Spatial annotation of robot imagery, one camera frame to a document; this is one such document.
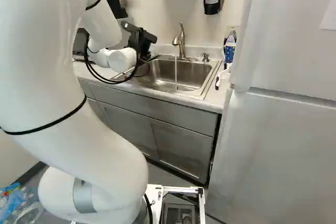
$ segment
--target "cabinet door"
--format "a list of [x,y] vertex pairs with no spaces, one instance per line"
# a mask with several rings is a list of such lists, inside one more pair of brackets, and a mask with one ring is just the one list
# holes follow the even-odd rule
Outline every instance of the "cabinet door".
[[90,99],[88,98],[88,103],[90,104],[93,112],[96,114],[96,116],[105,124],[108,125],[108,118],[104,112],[104,110],[102,110],[98,104],[98,102],[96,100]]
[[160,161],[206,183],[213,138],[156,120],[151,126]]
[[109,118],[110,129],[134,144],[145,155],[158,158],[150,118],[106,103],[98,103]]

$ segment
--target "gray cabinet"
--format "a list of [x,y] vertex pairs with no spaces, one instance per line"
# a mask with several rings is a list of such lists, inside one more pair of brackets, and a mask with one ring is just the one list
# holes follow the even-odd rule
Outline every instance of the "gray cabinet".
[[213,138],[97,102],[109,118],[108,127],[152,159],[206,183]]
[[134,144],[145,155],[158,159],[150,118],[98,102],[109,118],[108,127]]
[[145,115],[179,127],[215,136],[218,114],[164,102],[101,85],[87,83],[85,87],[97,101],[112,104],[119,108]]
[[213,138],[156,120],[151,126],[160,161],[205,183]]
[[106,114],[104,113],[103,110],[101,110],[101,108],[98,105],[98,102],[96,100],[87,98],[88,103],[90,105],[90,107],[92,108],[93,112],[96,114],[96,116],[105,124],[105,125],[109,125],[108,122],[108,118],[106,116]]

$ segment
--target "sink faucet handle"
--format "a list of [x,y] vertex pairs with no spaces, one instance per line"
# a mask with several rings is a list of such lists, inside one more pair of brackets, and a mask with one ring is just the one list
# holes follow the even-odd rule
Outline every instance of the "sink faucet handle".
[[180,22],[180,27],[181,27],[181,37],[184,38],[184,27],[182,22]]
[[203,57],[202,62],[209,62],[210,61],[209,60],[209,54],[207,54],[205,52],[201,53],[201,57]]

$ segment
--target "countertop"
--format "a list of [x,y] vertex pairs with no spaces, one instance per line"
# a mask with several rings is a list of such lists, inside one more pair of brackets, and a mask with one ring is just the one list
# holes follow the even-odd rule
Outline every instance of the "countertop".
[[[112,69],[100,68],[96,65],[93,65],[93,67],[98,73],[100,73],[105,78],[112,78],[118,74]],[[134,94],[143,95],[146,97],[159,99],[159,100],[166,101],[166,102],[177,103],[180,105],[189,106],[192,108],[197,108],[197,109],[219,113],[219,114],[222,114],[223,112],[224,102],[225,102],[225,92],[229,88],[228,79],[222,79],[219,90],[218,91],[215,90],[215,80],[217,76],[217,73],[216,73],[216,75],[214,75],[215,77],[212,80],[212,84],[204,100],[200,100],[197,98],[186,97],[186,96],[182,96],[179,94],[171,94],[171,93],[167,93],[167,92],[163,92],[159,90],[153,90],[149,88],[144,88],[140,86],[135,87],[133,84],[127,84],[127,82],[122,83],[122,84],[117,84],[117,85],[106,84],[106,83],[103,83],[97,80],[95,77],[93,77],[89,73],[88,69],[86,68],[85,63],[80,62],[80,61],[75,61],[73,63],[73,70],[77,78],[85,82],[98,84],[98,85],[102,85],[102,86],[113,88],[113,89],[118,89],[118,90],[130,92]],[[223,63],[219,67],[217,72],[222,71],[222,70],[223,70]]]

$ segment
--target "wall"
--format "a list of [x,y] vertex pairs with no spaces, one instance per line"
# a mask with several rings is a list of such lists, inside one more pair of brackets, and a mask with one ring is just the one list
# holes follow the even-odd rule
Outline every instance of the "wall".
[[183,22],[186,44],[220,46],[225,29],[239,25],[243,0],[225,0],[223,10],[204,15],[203,0],[128,0],[128,13],[137,26],[158,37],[158,43],[170,44]]
[[18,146],[11,136],[0,130],[0,187],[11,184],[36,163],[37,160]]

